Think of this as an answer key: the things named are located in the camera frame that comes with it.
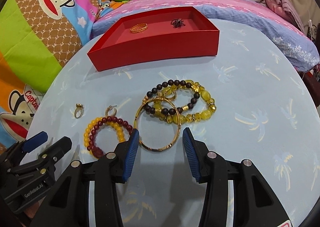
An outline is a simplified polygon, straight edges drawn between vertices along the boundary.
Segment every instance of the lime green stripe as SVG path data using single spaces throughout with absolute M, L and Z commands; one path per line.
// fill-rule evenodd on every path
M 18 78 L 41 92 L 48 90 L 61 70 L 15 0 L 8 0 L 0 12 L 0 51 Z

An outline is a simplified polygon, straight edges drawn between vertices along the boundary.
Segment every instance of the gold ring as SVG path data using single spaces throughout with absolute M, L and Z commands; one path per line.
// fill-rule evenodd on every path
M 77 103 L 77 104 L 76 104 L 76 110 L 75 110 L 75 118 L 76 118 L 76 119 L 81 118 L 82 114 L 83 114 L 83 105 L 80 104 L 80 103 Z
M 114 105 L 114 106 L 110 105 L 108 108 L 106 108 L 106 117 L 109 116 L 109 114 L 108 114 L 109 111 L 114 107 L 117 107 L 117 105 Z M 113 114 L 111 115 L 111 117 L 114 117 L 115 115 L 117 115 L 117 109 L 116 108 L 113 109 Z
M 136 24 L 135 26 L 130 28 L 130 32 L 135 34 L 135 33 L 141 33 L 145 31 L 148 28 L 148 25 L 146 23 L 143 24 Z
M 167 149 L 171 148 L 171 147 L 174 145 L 174 143 L 177 141 L 177 139 L 178 139 L 178 137 L 179 137 L 179 135 L 180 135 L 180 130 L 181 130 L 180 114 L 179 114 L 176 106 L 175 106 L 171 101 L 169 101 L 168 99 L 166 99 L 166 98 L 164 98 L 164 97 L 156 97 L 156 98 L 147 100 L 147 101 L 146 101 L 146 104 L 148 104 L 149 102 L 155 102 L 155 101 L 158 101 L 158 100 L 167 102 L 167 103 L 169 103 L 169 104 L 174 108 L 174 110 L 176 111 L 177 117 L 178 117 L 178 121 L 177 121 L 177 122 L 178 122 L 178 123 L 177 123 L 178 130 L 177 130 L 177 132 L 176 132 L 176 134 L 175 134 L 172 142 L 171 142 L 169 145 L 166 145 L 166 146 L 164 146 L 164 147 L 162 147 L 162 148 L 159 148 L 159 149 L 153 149 L 153 148 L 147 147 L 147 146 L 142 142 L 141 138 L 139 139 L 140 145 L 142 145 L 145 149 L 150 150 L 150 151 L 154 151 L 154 152 L 161 152 L 161 151 L 164 151 L 164 150 L 167 150 Z M 138 118 L 139 118 L 140 112 L 141 112 L 141 111 L 143 110 L 143 108 L 144 108 L 144 105 L 145 105 L 145 104 L 142 104 L 142 105 L 140 106 L 140 108 L 138 109 L 138 111 L 137 111 L 137 113 L 136 113 L 136 117 L 134 118 L 133 127 L 134 127 L 135 129 L 138 129 L 138 128 L 137 128 L 137 126 L 138 126 Z

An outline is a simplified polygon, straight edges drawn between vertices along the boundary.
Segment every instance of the round table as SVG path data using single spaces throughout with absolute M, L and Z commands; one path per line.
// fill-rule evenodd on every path
M 243 24 L 211 21 L 220 30 L 216 57 L 163 60 L 97 72 L 87 52 L 99 37 L 91 40 L 53 82 L 34 116 L 28 138 L 40 131 L 48 133 L 49 144 L 63 136 L 71 138 L 72 149 L 56 164 L 57 178 L 74 159 L 83 163 L 95 160 L 83 145 L 84 130 L 92 119 L 102 117 L 109 105 L 117 105 L 117 116 L 132 124 L 146 92 L 157 84 L 168 79 L 198 81 L 215 98 L 217 111 L 209 120 L 183 124 L 182 129 L 189 126 L 195 139 L 226 160 L 252 160 L 293 226 L 299 226 L 320 195 L 320 119 L 316 107 L 295 69 L 265 35 Z M 190 47 L 201 51 L 211 43 L 190 43 Z M 141 46 L 141 51 L 152 54 L 151 48 Z M 111 55 L 117 53 L 106 52 L 105 58 Z M 178 91 L 175 104 L 187 104 L 190 98 L 189 92 Z M 84 105 L 79 119 L 74 118 L 76 103 Z M 200 99 L 193 112 L 203 109 Z M 176 130 L 176 125 L 145 113 L 139 123 L 144 142 L 156 148 L 171 142 Z M 108 127 L 99 132 L 96 142 L 105 152 L 113 151 L 116 133 Z M 48 143 L 27 155 L 23 163 L 36 159 Z M 90 226 L 95 226 L 93 184 L 90 187 Z M 124 226 L 196 227 L 205 187 L 192 178 L 181 135 L 163 152 L 139 148 L 128 183 L 117 186 Z M 232 226 L 232 181 L 228 207 L 227 225 Z

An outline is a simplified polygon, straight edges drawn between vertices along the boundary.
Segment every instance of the blue rubber tip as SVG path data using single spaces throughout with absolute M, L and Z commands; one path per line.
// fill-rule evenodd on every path
M 131 138 L 131 143 L 124 160 L 124 168 L 123 168 L 123 174 L 122 174 L 122 179 L 125 182 L 127 182 L 128 178 L 131 176 L 133 164 L 136 159 L 136 154 L 139 147 L 139 138 L 140 138 L 139 131 L 135 130 L 134 133 L 131 134 L 130 138 Z
M 190 135 L 188 134 L 187 128 L 185 128 L 183 130 L 182 143 L 183 143 L 183 146 L 184 146 L 184 150 L 186 151 L 186 155 L 187 155 L 187 158 L 188 158 L 189 167 L 190 167 L 192 176 L 196 179 L 197 182 L 199 182 L 200 177 L 201 177 L 199 159 L 198 159 L 198 157 L 196 155 L 196 152 L 195 152 L 195 149 L 193 147 L 193 143 L 191 141 Z
M 44 131 L 36 134 L 34 137 L 26 140 L 23 144 L 22 150 L 24 152 L 30 153 L 32 150 L 35 150 L 37 147 L 41 146 L 48 140 L 48 134 Z

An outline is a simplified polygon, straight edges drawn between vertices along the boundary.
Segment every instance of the pink and blue bed sheet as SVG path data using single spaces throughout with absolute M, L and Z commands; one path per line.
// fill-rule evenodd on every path
M 105 33 L 123 16 L 144 11 L 193 6 L 207 18 L 234 21 L 263 32 L 297 71 L 306 72 L 320 63 L 316 46 L 295 26 L 269 8 L 250 0 L 132 0 L 93 24 L 92 37 Z

